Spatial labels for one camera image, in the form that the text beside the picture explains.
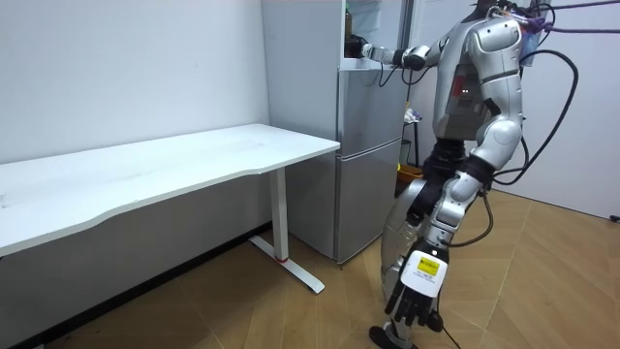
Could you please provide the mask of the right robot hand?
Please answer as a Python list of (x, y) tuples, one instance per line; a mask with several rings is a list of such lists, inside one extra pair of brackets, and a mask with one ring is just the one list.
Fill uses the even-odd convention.
[(344, 56), (346, 58), (361, 59), (364, 57), (363, 47), (367, 44), (367, 41), (355, 34), (345, 38), (344, 43)]

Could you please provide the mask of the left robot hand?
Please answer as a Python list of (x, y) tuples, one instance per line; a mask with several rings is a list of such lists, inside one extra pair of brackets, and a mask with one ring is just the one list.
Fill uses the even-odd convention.
[(413, 243), (408, 254), (397, 266), (395, 283), (387, 289), (385, 313), (394, 322), (403, 321), (408, 327), (414, 323), (435, 333), (444, 329), (435, 300), (443, 287), (449, 253), (426, 240)]

